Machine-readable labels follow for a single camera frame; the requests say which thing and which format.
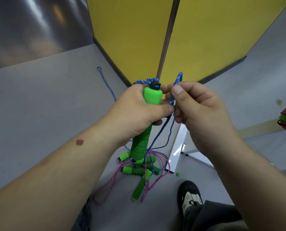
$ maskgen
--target yellow partition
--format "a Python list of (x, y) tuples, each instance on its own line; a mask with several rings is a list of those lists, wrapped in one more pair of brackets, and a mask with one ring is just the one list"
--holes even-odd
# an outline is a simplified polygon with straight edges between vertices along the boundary
[(160, 82), (199, 81), (245, 56), (286, 0), (180, 0)]
[(173, 0), (87, 0), (95, 38), (133, 83), (156, 77)]

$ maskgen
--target shoe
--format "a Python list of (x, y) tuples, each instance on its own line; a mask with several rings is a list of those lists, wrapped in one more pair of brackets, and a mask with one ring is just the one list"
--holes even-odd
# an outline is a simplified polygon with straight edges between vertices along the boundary
[(193, 182), (184, 181), (180, 184), (177, 192), (177, 203), (182, 217), (188, 207), (203, 204), (199, 189)]

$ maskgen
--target jump rope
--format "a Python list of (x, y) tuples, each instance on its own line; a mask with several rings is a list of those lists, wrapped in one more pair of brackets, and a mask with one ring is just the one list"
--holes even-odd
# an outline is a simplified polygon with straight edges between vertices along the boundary
[[(97, 70), (99, 71), (99, 73), (102, 77), (102, 80), (104, 81), (107, 88), (110, 90), (114, 100), (116, 101), (116, 97), (114, 95), (114, 92), (112, 91), (112, 89), (110, 88), (110, 86), (108, 85), (107, 81), (105, 80), (105, 78), (102, 74), (101, 67), (98, 66)], [(182, 76), (183, 76), (183, 73), (180, 72), (178, 74), (176, 80), (175, 80), (174, 86), (177, 85), (178, 82), (182, 81)], [(162, 98), (162, 91), (160, 90), (161, 84), (159, 83), (159, 80), (157, 78), (152, 78), (152, 79), (148, 78), (146, 81), (145, 80), (138, 80), (138, 81), (134, 82), (133, 85), (134, 84), (147, 84), (147, 85), (149, 85), (149, 87), (146, 87), (144, 89), (144, 92), (143, 92), (143, 97), (145, 99), (145, 102), (149, 103), (149, 104), (160, 104), (160, 100)], [(174, 101), (175, 101), (174, 97), (172, 96), (172, 99), (170, 101), (171, 105), (174, 105)], [(162, 147), (154, 147), (154, 148), (153, 148), (153, 145), (154, 145), (155, 141), (157, 140), (157, 138), (162, 133), (162, 131), (164, 130), (164, 128), (167, 126), (168, 122), (171, 119), (171, 116), (172, 115), (167, 117), (162, 128), (160, 129), (160, 131), (158, 132), (158, 134), (156, 135), (156, 137), (154, 138), (154, 140), (152, 141), (151, 145), (148, 148), (147, 148), (148, 140), (149, 140), (149, 136), (150, 136), (150, 132), (151, 132), (153, 124), (150, 124), (150, 126), (146, 130), (144, 130), (141, 134), (135, 136), (131, 140), (131, 142), (132, 142), (131, 149), (129, 149), (125, 145), (125, 148), (128, 150), (128, 152), (126, 152), (125, 154), (122, 154), (118, 158), (118, 163), (120, 164), (120, 166), (118, 167), (117, 171), (113, 174), (113, 176), (111, 177), (111, 179), (107, 183), (105, 183), (103, 186), (101, 186), (94, 193), (93, 199), (94, 199), (96, 204), (102, 205), (107, 200), (109, 194), (111, 193), (111, 191), (114, 187), (114, 184), (115, 184), (115, 181), (116, 181), (116, 178), (117, 178), (119, 171), (122, 171), (122, 172), (128, 173), (128, 174), (136, 174), (136, 175), (142, 176), (142, 179), (141, 179), (139, 185), (136, 187), (136, 189), (132, 195), (132, 199), (134, 201), (136, 201), (139, 199), (144, 188), (146, 188), (146, 190), (145, 190), (145, 192), (141, 198), (141, 202), (143, 202), (146, 193), (149, 190), (151, 190), (161, 178), (163, 178), (165, 175), (167, 175), (169, 173), (170, 163), (168, 162), (168, 157), (165, 154), (163, 154), (162, 152), (155, 151), (155, 149), (160, 149), (160, 148), (167, 146), (167, 144), (170, 140), (171, 134), (172, 134), (172, 128), (173, 128), (173, 125), (175, 122), (174, 120), (172, 121), (170, 133), (168, 135), (168, 140), (167, 140), (166, 144), (163, 145)], [(162, 164), (161, 169), (154, 166), (154, 162), (156, 161), (156, 157), (151, 156), (151, 153), (160, 159), (161, 164)], [(128, 163), (131, 163), (131, 162), (134, 163), (135, 167), (126, 166)], [(141, 165), (144, 168), (136, 168), (137, 165)], [(163, 171), (165, 170), (165, 168), (167, 166), (168, 166), (168, 171), (165, 174), (163, 174)], [(150, 179), (151, 175), (153, 175), (153, 174), (160, 175), (160, 176), (155, 180), (155, 182), (151, 186), (149, 186), (149, 179)], [(112, 185), (111, 185), (108, 193), (106, 194), (104, 200), (102, 202), (98, 202), (95, 198), (96, 194), (102, 188), (104, 188), (106, 185), (108, 185), (112, 180), (113, 180)]]

